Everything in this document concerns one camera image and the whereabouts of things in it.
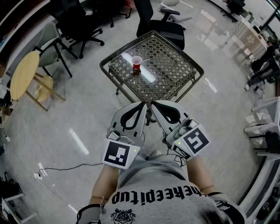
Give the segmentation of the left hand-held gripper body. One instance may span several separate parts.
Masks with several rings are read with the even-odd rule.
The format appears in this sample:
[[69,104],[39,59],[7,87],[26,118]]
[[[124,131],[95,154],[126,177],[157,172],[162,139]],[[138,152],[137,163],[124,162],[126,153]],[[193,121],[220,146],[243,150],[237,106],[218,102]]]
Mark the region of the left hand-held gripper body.
[[144,144],[142,138],[109,128],[103,143],[101,162],[105,165],[127,170]]

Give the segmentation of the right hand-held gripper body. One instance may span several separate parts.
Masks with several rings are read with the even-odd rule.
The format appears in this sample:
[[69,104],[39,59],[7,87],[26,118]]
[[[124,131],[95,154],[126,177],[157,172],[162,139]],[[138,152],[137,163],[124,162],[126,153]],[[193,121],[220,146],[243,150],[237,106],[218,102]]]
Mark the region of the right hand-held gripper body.
[[164,132],[163,143],[178,156],[189,161],[209,146],[210,139],[202,124],[188,117],[178,123],[170,134]]

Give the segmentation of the red plastic cup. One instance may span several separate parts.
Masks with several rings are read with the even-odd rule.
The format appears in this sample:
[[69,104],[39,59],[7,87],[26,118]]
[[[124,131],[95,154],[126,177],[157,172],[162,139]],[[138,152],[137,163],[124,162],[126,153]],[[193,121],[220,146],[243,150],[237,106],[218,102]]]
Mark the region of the red plastic cup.
[[133,64],[133,69],[134,70],[139,70],[140,66],[142,64],[142,58],[140,56],[134,56],[132,59],[132,64]]

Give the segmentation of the person's left forearm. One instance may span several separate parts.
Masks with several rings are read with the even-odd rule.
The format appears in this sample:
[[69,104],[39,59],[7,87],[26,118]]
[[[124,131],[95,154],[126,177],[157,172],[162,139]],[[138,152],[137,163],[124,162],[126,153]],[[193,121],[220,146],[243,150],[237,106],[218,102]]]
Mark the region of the person's left forearm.
[[117,189],[118,178],[118,168],[104,165],[94,184],[89,204],[106,204]]

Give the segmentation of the person's right forearm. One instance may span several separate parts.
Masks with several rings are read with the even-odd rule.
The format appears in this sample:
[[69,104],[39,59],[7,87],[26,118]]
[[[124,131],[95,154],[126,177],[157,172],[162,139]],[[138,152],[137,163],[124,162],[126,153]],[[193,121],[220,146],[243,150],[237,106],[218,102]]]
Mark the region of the person's right forearm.
[[205,195],[216,192],[210,173],[200,156],[186,162],[189,181],[195,184]]

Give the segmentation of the grey printed t-shirt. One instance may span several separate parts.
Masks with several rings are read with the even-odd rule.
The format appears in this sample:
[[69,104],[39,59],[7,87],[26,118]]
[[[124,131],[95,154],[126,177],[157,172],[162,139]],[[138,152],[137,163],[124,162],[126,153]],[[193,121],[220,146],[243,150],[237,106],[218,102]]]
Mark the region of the grey printed t-shirt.
[[245,224],[244,212],[221,192],[205,195],[187,169],[166,156],[138,156],[120,171],[106,204],[79,210],[76,224]]

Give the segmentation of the wicker table with glass top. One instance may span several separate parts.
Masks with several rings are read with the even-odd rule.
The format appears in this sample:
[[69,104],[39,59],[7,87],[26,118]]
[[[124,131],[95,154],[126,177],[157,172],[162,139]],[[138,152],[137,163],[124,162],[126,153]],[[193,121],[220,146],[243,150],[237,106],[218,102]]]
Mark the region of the wicker table with glass top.
[[[150,60],[134,70],[134,56]],[[179,102],[204,74],[200,65],[156,31],[127,43],[99,65],[116,92],[122,92],[131,103]]]

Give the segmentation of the white metal rack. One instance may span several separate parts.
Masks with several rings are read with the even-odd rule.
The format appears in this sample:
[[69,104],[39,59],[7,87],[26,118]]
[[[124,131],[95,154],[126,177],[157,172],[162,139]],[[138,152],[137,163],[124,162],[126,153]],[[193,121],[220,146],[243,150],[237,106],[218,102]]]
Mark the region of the white metal rack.
[[262,139],[265,148],[256,148],[257,156],[268,160],[280,160],[280,97],[264,100],[251,109],[256,115],[262,115],[261,123],[244,128],[244,132],[252,134],[250,139]]

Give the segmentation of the white curved desk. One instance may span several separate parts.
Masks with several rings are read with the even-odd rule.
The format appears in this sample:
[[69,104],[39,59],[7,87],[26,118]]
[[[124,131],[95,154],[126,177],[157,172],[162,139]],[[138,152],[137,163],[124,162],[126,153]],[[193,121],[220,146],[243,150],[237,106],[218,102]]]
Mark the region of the white curved desk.
[[272,195],[273,188],[280,177],[280,159],[266,157],[258,176],[247,190],[239,207],[246,215],[245,224],[257,223],[257,214]]

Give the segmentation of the black office chair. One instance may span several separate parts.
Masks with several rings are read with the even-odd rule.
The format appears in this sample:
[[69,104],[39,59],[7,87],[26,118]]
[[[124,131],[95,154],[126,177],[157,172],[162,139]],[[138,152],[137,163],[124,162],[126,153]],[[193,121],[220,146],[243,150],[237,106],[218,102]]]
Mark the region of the black office chair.
[[184,28],[176,23],[168,22],[171,14],[179,15],[179,12],[169,9],[161,9],[164,13],[162,20],[153,20],[154,14],[150,0],[133,0],[140,17],[136,36],[140,37],[150,31],[156,31],[164,36],[181,50],[185,47]]
[[69,46],[70,49],[82,43],[79,55],[81,59],[88,41],[99,42],[101,46],[105,44],[102,40],[93,37],[96,33],[103,33],[100,28],[102,18],[95,13],[87,15],[79,0],[50,0],[49,14],[58,21],[59,29],[64,36],[75,40]]
[[232,15],[240,15],[243,7],[245,6],[245,0],[225,0],[225,3],[227,5],[227,8],[230,10],[230,13],[225,12],[223,16],[228,16],[231,18],[231,22],[236,22],[237,19],[235,19]]
[[[124,16],[129,19],[132,8],[126,5],[126,0],[91,0],[92,9],[103,20],[110,21],[110,27],[114,27],[113,18],[116,16]],[[129,8],[129,13],[121,12],[124,7]]]

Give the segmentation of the table with patterned cloth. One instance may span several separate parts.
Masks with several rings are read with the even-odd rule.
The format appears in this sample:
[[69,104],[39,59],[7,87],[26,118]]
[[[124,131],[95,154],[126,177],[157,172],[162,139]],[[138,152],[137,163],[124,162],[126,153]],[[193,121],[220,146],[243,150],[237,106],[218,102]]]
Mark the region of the table with patterned cloth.
[[226,43],[231,38],[243,44],[242,52],[248,52],[245,57],[246,65],[249,65],[253,60],[259,59],[267,50],[265,39],[244,18],[237,21],[229,30],[229,38],[226,40]]

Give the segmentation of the grey-green chair with black legs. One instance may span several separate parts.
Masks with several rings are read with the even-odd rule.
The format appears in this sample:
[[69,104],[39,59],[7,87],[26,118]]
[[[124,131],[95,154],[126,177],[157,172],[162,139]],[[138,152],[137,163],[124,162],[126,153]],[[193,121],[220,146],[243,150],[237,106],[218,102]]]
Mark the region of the grey-green chair with black legs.
[[47,71],[46,67],[61,60],[69,76],[72,77],[72,73],[70,72],[61,54],[63,49],[70,53],[75,59],[78,59],[78,57],[70,50],[70,48],[63,44],[62,37],[56,28],[55,23],[47,23],[42,29],[39,41],[34,46],[33,50],[39,53],[40,60],[38,66],[41,67],[48,76],[51,75]]

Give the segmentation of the round wooden table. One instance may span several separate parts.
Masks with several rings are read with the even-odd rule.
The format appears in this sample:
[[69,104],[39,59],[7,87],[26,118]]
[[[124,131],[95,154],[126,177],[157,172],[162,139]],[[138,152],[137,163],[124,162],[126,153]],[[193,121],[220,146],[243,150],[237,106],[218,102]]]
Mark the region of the round wooden table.
[[[51,76],[43,76],[36,72],[39,66],[39,60],[39,53],[37,51],[32,51],[20,61],[11,79],[10,96],[12,100],[19,100],[26,94],[40,108],[47,111],[41,102],[46,100],[50,94],[55,95],[62,101],[65,101],[65,98],[53,90],[53,79]],[[35,95],[28,92],[32,81],[36,81],[38,84]]]

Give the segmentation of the white frame table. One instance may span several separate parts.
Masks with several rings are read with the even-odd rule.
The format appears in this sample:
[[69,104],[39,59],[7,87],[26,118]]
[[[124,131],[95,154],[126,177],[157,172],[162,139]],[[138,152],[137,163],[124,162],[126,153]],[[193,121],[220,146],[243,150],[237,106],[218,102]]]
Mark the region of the white frame table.
[[38,212],[36,211],[36,212],[33,212],[31,215],[27,216],[26,218],[21,218],[17,211],[16,206],[11,205],[10,201],[14,201],[15,199],[19,199],[24,196],[25,196],[24,193],[20,193],[20,194],[17,194],[15,196],[11,196],[11,197],[8,197],[5,199],[1,198],[2,212],[4,214],[6,214],[7,216],[11,215],[17,224],[25,224],[28,221],[30,221],[32,218],[34,218],[38,215]]

